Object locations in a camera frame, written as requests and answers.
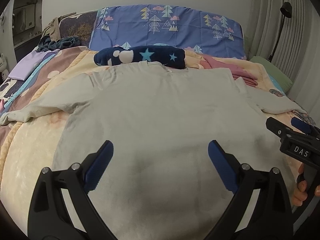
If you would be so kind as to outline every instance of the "blue gripper pad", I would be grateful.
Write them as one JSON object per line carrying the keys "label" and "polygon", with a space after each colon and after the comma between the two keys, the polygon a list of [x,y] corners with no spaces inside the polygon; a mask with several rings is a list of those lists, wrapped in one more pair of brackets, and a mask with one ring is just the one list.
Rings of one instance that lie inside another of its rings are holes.
{"label": "blue gripper pad", "polygon": [[111,158],[113,157],[113,144],[106,141],[97,151],[97,157],[84,175],[84,191],[88,193],[94,190],[104,171],[106,170]]}
{"label": "blue gripper pad", "polygon": [[215,140],[209,143],[208,154],[226,189],[236,194],[238,191],[237,175],[226,160],[225,152]]}
{"label": "blue gripper pad", "polygon": [[301,132],[303,132],[305,134],[311,133],[310,125],[308,125],[306,122],[303,122],[296,117],[293,117],[291,119],[291,125],[297,129],[299,129]]}

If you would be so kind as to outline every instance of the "yellow blanket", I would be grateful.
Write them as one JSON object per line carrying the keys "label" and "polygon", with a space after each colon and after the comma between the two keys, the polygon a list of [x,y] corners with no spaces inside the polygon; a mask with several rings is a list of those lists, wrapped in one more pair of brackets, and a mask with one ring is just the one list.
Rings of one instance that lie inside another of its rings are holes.
{"label": "yellow blanket", "polygon": [[[44,84],[34,95],[32,100],[38,98],[58,86],[67,79],[80,73],[99,72],[106,67],[97,67],[93,61],[96,51],[83,51],[71,65],[62,73]],[[247,72],[258,77],[258,88],[268,91],[275,89],[264,67],[249,61],[215,58],[225,63],[241,66]],[[200,65],[202,56],[186,50],[187,67],[203,69]],[[288,126],[290,125],[292,113],[271,115]],[[51,167],[53,155],[58,141],[65,127],[68,114],[59,111],[48,114],[29,122],[17,122],[8,134],[0,152],[0,197],[5,208],[15,223],[27,232],[28,209],[33,189],[41,169],[45,166]],[[292,171],[298,170],[297,162],[288,157]]]}

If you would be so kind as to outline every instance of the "lamp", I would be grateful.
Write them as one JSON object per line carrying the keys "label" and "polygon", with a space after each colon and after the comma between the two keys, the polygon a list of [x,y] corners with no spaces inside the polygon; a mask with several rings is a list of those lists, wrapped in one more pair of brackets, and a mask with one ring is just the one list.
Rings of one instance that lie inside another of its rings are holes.
{"label": "lamp", "polygon": [[275,52],[276,52],[276,49],[277,49],[277,46],[278,46],[278,43],[279,43],[279,40],[280,40],[280,36],[281,36],[281,33],[282,33],[282,29],[283,29],[283,25],[284,25],[284,18],[291,18],[292,17],[292,5],[291,3],[289,2],[285,2],[281,8],[280,8],[280,11],[282,13],[282,21],[281,21],[281,25],[280,25],[280,31],[279,31],[279,35],[278,35],[278,39],[277,39],[277,42],[276,42],[276,45],[275,45],[275,48],[273,49],[272,51],[272,54],[269,56],[269,62],[271,62],[271,60],[273,59],[273,56],[275,55]]}

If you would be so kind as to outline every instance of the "blue star print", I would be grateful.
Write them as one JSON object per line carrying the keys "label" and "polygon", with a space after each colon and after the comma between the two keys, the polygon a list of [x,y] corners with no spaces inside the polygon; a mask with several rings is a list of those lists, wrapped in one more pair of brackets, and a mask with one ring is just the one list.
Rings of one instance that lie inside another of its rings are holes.
{"label": "blue star print", "polygon": [[173,61],[176,61],[175,59],[177,58],[175,55],[174,55],[174,53],[172,54],[172,55],[170,55],[170,60],[173,60]]}
{"label": "blue star print", "polygon": [[142,61],[147,60],[151,62],[151,55],[154,54],[154,52],[149,52],[149,48],[146,49],[145,52],[140,52],[141,56],[142,56]]}

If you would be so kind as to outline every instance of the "metal screw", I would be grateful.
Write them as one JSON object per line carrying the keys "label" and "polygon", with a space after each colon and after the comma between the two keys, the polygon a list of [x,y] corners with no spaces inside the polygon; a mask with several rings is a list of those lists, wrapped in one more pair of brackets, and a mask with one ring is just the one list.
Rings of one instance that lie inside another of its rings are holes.
{"label": "metal screw", "polygon": [[273,168],[273,169],[272,169],[272,172],[273,172],[274,174],[279,174],[279,173],[280,173],[280,170],[279,170],[278,168]]}
{"label": "metal screw", "polygon": [[248,171],[248,170],[250,170],[251,167],[250,167],[249,164],[244,163],[244,164],[241,165],[241,168],[242,168],[243,170],[245,170],[245,171]]}
{"label": "metal screw", "polygon": [[74,171],[80,168],[80,164],[79,163],[74,163],[71,165],[71,169],[73,169]]}
{"label": "metal screw", "polygon": [[41,172],[42,172],[43,174],[46,174],[48,171],[49,171],[49,167],[44,167],[44,168],[41,170]]}

